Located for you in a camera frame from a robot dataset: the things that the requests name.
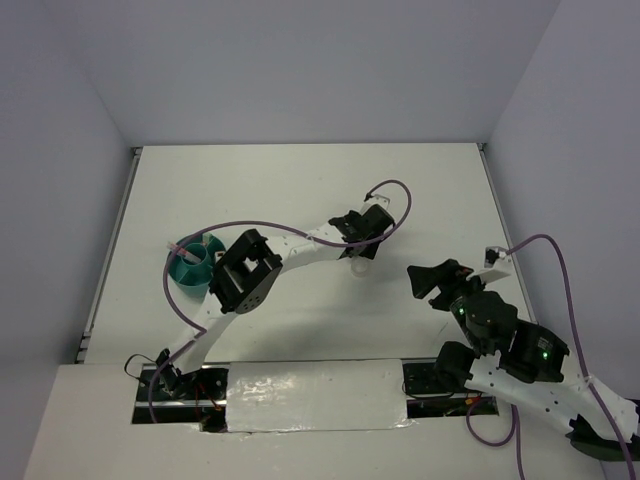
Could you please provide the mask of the red pen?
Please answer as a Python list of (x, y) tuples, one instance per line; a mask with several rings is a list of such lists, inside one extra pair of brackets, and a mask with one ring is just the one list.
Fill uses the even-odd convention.
[(189, 252), (186, 248), (180, 247), (178, 244), (173, 243), (173, 242), (168, 242), (166, 244), (166, 247), (172, 252), (174, 253), (176, 256), (181, 257), (183, 260), (191, 263), (191, 264), (197, 264), (200, 263), (202, 261), (202, 259), (196, 255), (194, 255), (193, 253)]

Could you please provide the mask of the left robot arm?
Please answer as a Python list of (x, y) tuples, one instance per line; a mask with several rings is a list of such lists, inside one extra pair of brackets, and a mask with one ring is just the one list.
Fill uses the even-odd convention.
[(310, 231), (269, 222), (246, 222), (249, 229), (216, 260), (201, 306), (193, 318), (168, 303), (186, 328), (156, 359), (148, 401), (156, 386), (182, 399), (195, 389), (198, 372), (223, 332), (238, 316), (257, 309), (278, 277), (314, 263), (375, 258), (379, 245), (399, 226), (387, 208), (373, 200), (361, 211), (329, 219)]

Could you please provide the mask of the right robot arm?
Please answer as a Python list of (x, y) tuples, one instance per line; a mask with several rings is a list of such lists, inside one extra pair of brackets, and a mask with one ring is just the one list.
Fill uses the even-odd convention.
[(412, 294), (453, 315), (465, 339), (445, 342), (435, 360), (446, 391), (482, 392), (557, 428), (581, 453), (606, 462), (639, 459), (639, 408), (593, 376), (548, 328), (520, 318), (489, 289), (514, 272), (498, 258), (474, 271), (454, 259), (409, 266)]

